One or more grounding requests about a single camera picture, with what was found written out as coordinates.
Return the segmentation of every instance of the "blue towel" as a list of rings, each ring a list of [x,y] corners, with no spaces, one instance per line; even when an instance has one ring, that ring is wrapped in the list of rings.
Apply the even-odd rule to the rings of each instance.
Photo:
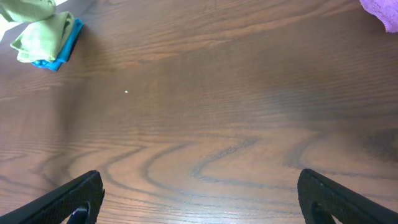
[[[83,27],[83,22],[76,18],[72,31],[70,32],[69,38],[65,42],[65,45],[62,47],[62,50],[58,54],[57,59],[55,59],[55,61],[49,62],[46,60],[37,60],[35,62],[32,62],[32,65],[39,68],[48,68],[53,71],[57,71],[62,63],[65,63],[69,60],[70,51],[72,49],[75,39],[77,38],[77,35],[81,30],[81,27]]]

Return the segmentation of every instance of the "purple cloth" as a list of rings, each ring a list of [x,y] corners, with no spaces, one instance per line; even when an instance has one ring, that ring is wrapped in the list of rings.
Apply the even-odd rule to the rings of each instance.
[[[398,0],[361,0],[361,4],[383,22],[387,32],[398,32]]]

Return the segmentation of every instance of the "folded green cloth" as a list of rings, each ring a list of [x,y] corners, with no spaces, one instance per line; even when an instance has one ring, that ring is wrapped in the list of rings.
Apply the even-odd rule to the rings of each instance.
[[[20,62],[53,62],[69,38],[74,22],[75,18],[70,12],[61,12],[34,22],[10,46],[19,51],[17,59]]]
[[[40,21],[54,12],[54,0],[0,0],[0,14],[8,22]]]

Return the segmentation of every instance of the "wood grain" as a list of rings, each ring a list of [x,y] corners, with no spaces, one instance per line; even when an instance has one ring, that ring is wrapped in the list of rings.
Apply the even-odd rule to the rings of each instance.
[[[98,169],[98,223],[303,223],[306,167],[398,211],[398,38],[359,2],[58,10],[86,25],[57,73],[0,44],[0,214]]]

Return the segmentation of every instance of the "folded towel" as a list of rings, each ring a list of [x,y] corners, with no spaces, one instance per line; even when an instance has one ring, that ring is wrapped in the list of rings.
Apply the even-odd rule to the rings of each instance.
[[[57,59],[53,62],[49,62],[46,60],[37,60],[32,62],[32,64],[39,68],[48,68],[53,71],[57,71],[62,63],[65,63],[69,60],[70,51],[72,50],[73,43],[76,41],[77,35],[79,34],[81,28],[83,27],[83,22],[79,19],[75,19],[75,23],[73,25],[72,31],[70,32],[68,40],[65,42],[65,45],[62,47],[62,50],[58,54]]]
[[[53,62],[72,31],[75,18],[70,12],[61,12],[48,19],[29,24],[11,43],[17,49],[20,62],[47,60]]]
[[[54,12],[54,0],[0,0],[0,14],[8,22],[36,22]]]
[[[397,0],[361,0],[361,4],[368,13],[381,20],[387,32],[398,32]]]

